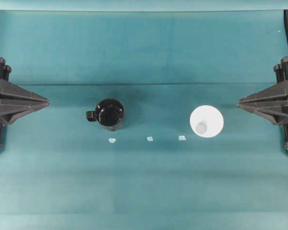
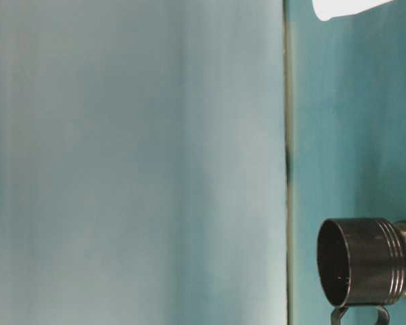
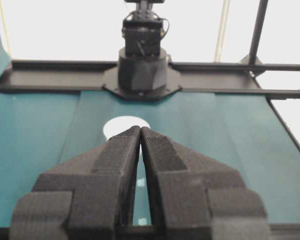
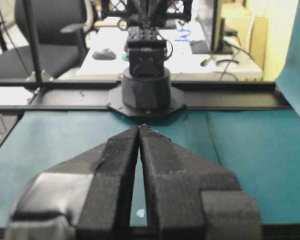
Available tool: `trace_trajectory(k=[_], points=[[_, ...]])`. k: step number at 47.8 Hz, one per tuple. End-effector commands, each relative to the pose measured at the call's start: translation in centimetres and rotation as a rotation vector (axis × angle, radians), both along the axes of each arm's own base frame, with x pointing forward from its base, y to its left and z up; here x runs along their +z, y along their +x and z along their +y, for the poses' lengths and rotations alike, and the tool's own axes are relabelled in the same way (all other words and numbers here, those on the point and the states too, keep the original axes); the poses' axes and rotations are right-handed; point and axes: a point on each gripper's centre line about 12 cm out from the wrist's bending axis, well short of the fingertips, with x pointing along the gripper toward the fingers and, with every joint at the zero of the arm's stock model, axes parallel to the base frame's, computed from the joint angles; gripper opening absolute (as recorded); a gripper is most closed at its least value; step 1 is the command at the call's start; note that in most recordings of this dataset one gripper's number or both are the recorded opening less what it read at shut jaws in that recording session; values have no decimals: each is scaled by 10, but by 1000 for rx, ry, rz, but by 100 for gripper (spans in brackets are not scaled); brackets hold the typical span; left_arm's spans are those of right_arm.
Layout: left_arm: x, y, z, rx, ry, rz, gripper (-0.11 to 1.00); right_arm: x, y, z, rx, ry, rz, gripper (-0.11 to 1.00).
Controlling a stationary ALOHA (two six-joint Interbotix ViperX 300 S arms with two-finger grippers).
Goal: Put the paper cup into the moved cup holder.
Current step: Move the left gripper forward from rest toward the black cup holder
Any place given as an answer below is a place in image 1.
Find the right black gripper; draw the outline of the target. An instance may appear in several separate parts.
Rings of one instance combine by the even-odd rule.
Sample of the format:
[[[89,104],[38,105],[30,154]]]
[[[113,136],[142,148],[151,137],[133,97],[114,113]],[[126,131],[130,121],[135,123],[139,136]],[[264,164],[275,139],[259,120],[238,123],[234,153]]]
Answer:
[[[251,94],[237,101],[237,107],[267,119],[273,125],[282,126],[288,124],[288,57],[284,57],[281,63],[274,66],[277,84],[260,92]],[[244,103],[276,100],[276,111],[260,109],[253,106],[242,105]]]

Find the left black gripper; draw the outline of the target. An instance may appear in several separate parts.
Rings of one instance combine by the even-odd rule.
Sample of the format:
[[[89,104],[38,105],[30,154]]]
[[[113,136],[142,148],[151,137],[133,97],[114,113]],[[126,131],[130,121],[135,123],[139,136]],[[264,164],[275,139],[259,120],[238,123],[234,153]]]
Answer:
[[[26,105],[1,105],[0,103],[0,123],[6,126],[13,124],[21,117],[49,106],[49,100],[47,98],[9,82],[11,70],[12,68],[9,65],[6,65],[5,59],[0,57],[0,101],[1,99],[14,99],[42,103],[29,103]]]

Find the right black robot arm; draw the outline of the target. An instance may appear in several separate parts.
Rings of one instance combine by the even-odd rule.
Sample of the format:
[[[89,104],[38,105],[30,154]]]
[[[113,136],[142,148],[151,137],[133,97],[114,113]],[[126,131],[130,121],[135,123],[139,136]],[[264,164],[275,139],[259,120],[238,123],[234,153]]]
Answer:
[[[288,154],[288,57],[274,66],[277,84],[237,101],[237,107],[284,129]]]

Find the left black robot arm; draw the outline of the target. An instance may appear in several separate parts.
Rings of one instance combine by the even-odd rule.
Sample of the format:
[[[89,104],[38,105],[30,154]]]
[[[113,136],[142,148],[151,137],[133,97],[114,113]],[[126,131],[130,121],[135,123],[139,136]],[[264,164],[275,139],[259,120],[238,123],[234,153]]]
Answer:
[[[12,68],[0,57],[0,148],[2,128],[49,106],[49,100],[9,82]]]

